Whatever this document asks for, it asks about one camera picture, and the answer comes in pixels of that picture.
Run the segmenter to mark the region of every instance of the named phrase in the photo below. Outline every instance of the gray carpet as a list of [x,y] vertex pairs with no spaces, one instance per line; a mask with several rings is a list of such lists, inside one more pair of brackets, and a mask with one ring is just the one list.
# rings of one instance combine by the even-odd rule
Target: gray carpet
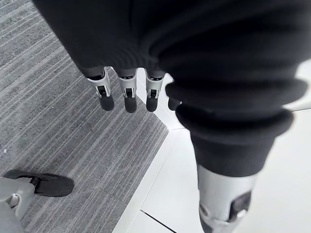
[[18,168],[69,176],[65,198],[36,197],[27,233],[110,233],[168,131],[139,100],[112,112],[29,0],[0,0],[0,175]]

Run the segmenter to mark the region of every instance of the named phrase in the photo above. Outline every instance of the silver metal part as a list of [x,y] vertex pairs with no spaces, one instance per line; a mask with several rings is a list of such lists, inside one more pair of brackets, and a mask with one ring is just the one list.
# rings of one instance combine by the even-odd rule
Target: silver metal part
[[121,90],[123,92],[124,98],[127,98],[126,89],[132,89],[132,96],[136,97],[136,90],[137,90],[137,79],[136,79],[137,69],[132,77],[119,77],[119,83],[121,86]]
[[[151,98],[151,90],[156,90],[156,96],[155,98],[157,99],[159,97],[163,80],[164,80],[164,72],[159,71],[159,72],[151,72],[150,74],[145,70],[146,72],[146,91],[147,91],[147,97]],[[155,78],[162,78],[161,80],[151,80],[150,77],[151,75],[154,75]]]
[[98,95],[99,98],[102,97],[102,95],[100,94],[98,90],[99,86],[104,86],[106,95],[107,97],[109,97],[111,94],[111,88],[110,88],[110,81],[109,81],[107,67],[104,67],[101,76],[102,78],[99,80],[92,80],[90,78],[88,78],[87,80],[89,80],[92,83],[92,85],[95,87],[96,94]]
[[212,233],[231,233],[245,216],[247,210],[241,210],[230,219],[231,204],[253,189],[256,177],[223,176],[198,165],[200,218],[213,229]]

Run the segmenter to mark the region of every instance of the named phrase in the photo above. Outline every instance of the black sleeve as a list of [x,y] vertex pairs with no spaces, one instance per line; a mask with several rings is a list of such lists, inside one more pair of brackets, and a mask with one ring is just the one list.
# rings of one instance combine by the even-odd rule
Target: black sleeve
[[259,172],[300,98],[311,54],[310,0],[34,0],[79,69],[170,73],[167,94],[197,162],[228,176]]

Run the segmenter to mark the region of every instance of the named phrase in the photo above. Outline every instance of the white floor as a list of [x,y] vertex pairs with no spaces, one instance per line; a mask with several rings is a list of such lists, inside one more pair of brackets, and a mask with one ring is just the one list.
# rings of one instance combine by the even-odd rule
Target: white floor
[[[298,73],[311,83],[311,62]],[[145,101],[143,70],[138,96]],[[161,93],[156,115],[170,132],[125,209],[113,233],[202,233],[189,132],[168,110]],[[292,110],[311,108],[311,91]],[[291,129],[280,136],[253,191],[251,209],[236,233],[306,233],[311,220],[311,110],[297,111]]]

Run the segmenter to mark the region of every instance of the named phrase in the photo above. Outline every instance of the ribbed black fabric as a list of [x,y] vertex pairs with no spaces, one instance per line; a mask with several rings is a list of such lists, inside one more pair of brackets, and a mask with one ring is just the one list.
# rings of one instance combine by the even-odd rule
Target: ribbed black fabric
[[83,71],[161,68],[182,101],[197,161],[219,174],[257,173],[293,119],[281,106],[306,84],[310,0],[34,0]]

